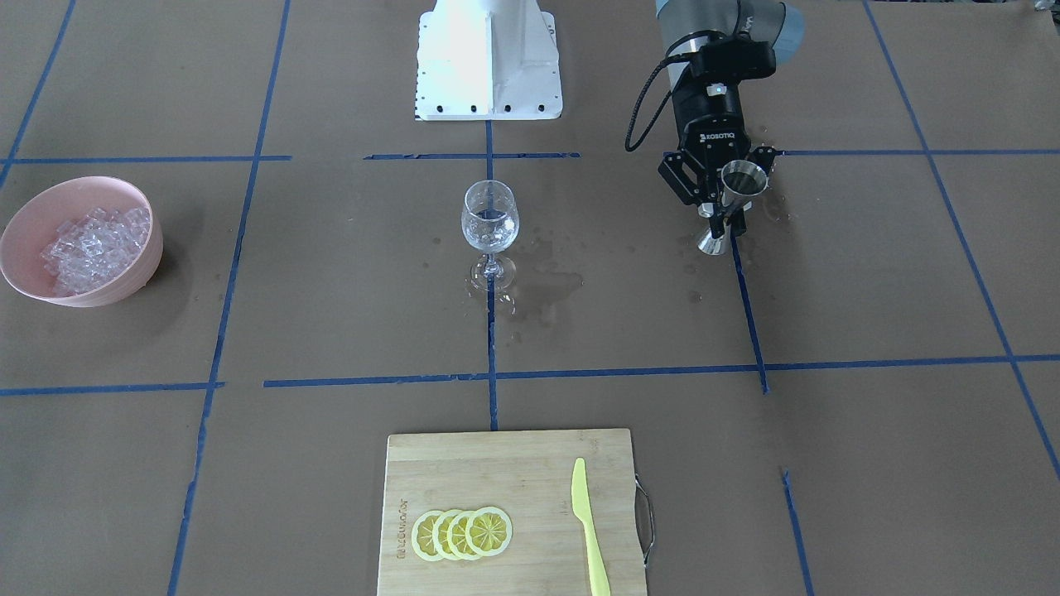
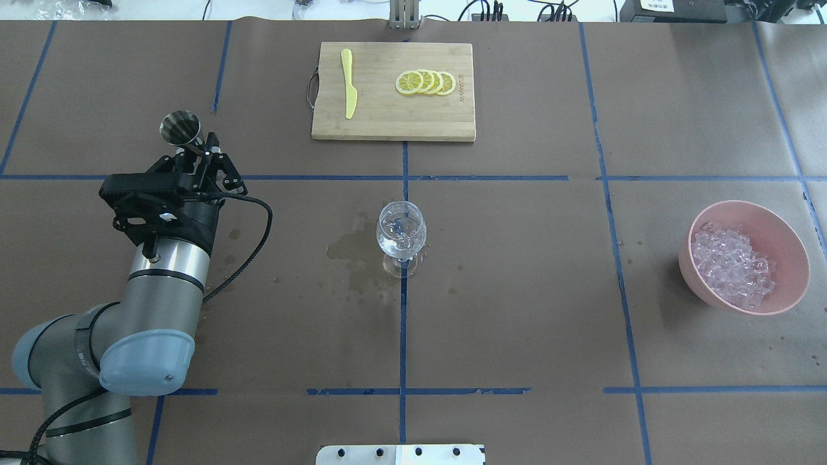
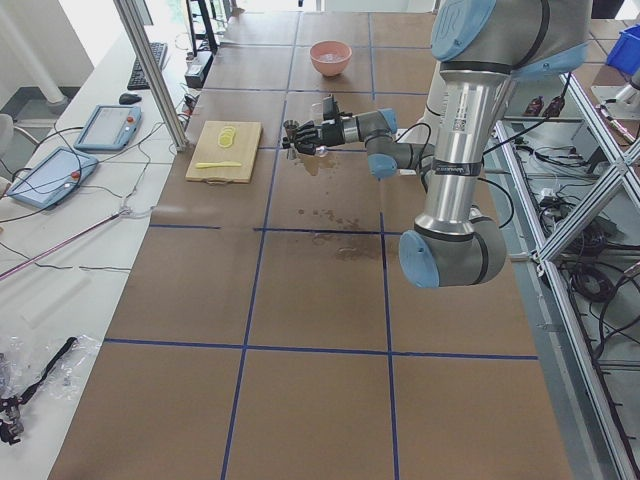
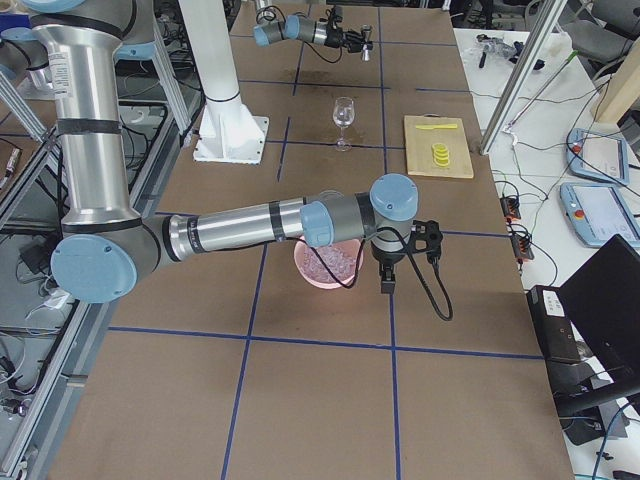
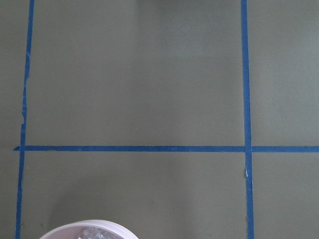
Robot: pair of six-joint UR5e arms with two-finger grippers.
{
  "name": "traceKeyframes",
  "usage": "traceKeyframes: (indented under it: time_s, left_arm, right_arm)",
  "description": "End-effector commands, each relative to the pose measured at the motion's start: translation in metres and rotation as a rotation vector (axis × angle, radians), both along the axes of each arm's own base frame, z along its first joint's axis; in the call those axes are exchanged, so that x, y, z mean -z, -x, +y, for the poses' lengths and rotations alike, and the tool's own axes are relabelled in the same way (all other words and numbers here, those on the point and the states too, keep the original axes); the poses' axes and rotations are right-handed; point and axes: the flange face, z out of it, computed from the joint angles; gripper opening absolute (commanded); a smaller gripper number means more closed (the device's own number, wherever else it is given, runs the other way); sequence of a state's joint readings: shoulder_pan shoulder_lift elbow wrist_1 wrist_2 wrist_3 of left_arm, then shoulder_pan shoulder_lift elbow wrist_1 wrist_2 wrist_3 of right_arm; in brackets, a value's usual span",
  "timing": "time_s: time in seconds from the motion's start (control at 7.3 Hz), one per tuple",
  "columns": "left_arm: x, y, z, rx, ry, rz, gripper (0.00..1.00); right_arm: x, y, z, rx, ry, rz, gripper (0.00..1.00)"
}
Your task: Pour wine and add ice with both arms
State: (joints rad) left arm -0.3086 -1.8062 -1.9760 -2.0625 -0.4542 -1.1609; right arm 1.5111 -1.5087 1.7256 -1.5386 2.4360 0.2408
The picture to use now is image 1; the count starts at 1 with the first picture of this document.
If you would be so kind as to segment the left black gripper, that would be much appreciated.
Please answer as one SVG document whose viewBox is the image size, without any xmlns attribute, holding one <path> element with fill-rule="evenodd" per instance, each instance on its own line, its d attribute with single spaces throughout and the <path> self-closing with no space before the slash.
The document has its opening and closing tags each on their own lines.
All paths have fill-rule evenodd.
<svg viewBox="0 0 1060 596">
<path fill-rule="evenodd" d="M 749 154 L 740 83 L 681 74 L 671 78 L 671 101 L 678 150 L 662 155 L 662 181 L 701 218 L 713 218 L 720 212 L 720 171 L 732 162 L 732 235 L 745 234 L 744 212 L 768 188 L 776 151 L 761 146 Z"/>
</svg>

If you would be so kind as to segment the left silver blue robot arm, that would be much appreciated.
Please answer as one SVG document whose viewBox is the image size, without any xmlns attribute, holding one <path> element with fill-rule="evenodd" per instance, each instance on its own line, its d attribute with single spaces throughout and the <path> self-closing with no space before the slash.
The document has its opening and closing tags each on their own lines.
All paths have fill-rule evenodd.
<svg viewBox="0 0 1060 596">
<path fill-rule="evenodd" d="M 791 60 L 806 20 L 783 1 L 659 1 L 656 16 L 677 132 L 677 150 L 659 173 L 706 220 L 703 238 L 718 252 L 745 233 L 745 214 L 776 157 L 775 148 L 752 143 L 740 86 Z"/>
</svg>

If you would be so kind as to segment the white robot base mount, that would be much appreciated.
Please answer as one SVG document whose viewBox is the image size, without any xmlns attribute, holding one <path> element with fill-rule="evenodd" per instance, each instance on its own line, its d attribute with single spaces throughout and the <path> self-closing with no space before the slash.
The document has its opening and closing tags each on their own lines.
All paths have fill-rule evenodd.
<svg viewBox="0 0 1060 596">
<path fill-rule="evenodd" d="M 554 120 L 564 112 L 556 20 L 537 1 L 436 1 L 417 27 L 414 117 Z"/>
</svg>

